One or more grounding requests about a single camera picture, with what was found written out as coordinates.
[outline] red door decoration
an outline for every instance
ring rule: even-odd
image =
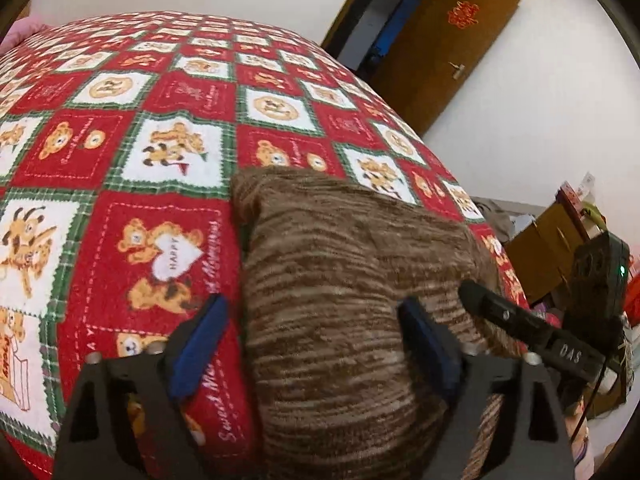
[[[474,18],[480,7],[469,2],[458,2],[458,4],[448,12],[449,23],[457,28],[467,28],[475,25],[478,20]]]

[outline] black cable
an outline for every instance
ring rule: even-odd
[[[578,425],[575,427],[574,434],[571,436],[571,444],[574,443],[575,437],[578,436],[578,431],[584,424],[584,419],[587,418],[587,412],[591,409],[591,405],[593,404],[593,399],[595,399],[598,390],[600,389],[600,385],[602,384],[602,380],[604,379],[604,374],[607,371],[607,367],[609,366],[609,359],[605,359],[604,364],[602,365],[602,370],[600,371],[600,375],[598,376],[598,380],[596,381],[596,385],[593,388],[593,393],[591,397],[589,397],[589,402],[584,407],[584,411],[582,412],[582,416],[580,417],[580,421],[578,421]]]

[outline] pink object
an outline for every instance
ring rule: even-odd
[[[6,54],[12,48],[20,45],[24,40],[27,40],[46,28],[49,28],[49,25],[45,25],[33,16],[27,16],[26,18],[17,20],[9,29],[2,43],[0,43],[0,56]]]

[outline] brown sweater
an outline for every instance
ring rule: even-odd
[[[252,225],[242,293],[270,477],[419,478],[446,404],[402,346],[396,305],[417,296],[463,342],[517,355],[463,309],[465,278],[501,292],[490,254],[459,223],[316,171],[251,168],[232,181]],[[500,407],[488,407],[466,478]]]

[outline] drawer handle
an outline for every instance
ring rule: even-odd
[[[560,237],[560,239],[562,240],[562,243],[564,244],[564,248],[571,252],[571,247],[569,247],[569,242],[566,241],[566,236],[564,236],[564,233],[562,232],[562,229],[559,227],[556,227],[556,231],[558,231],[558,236]]]

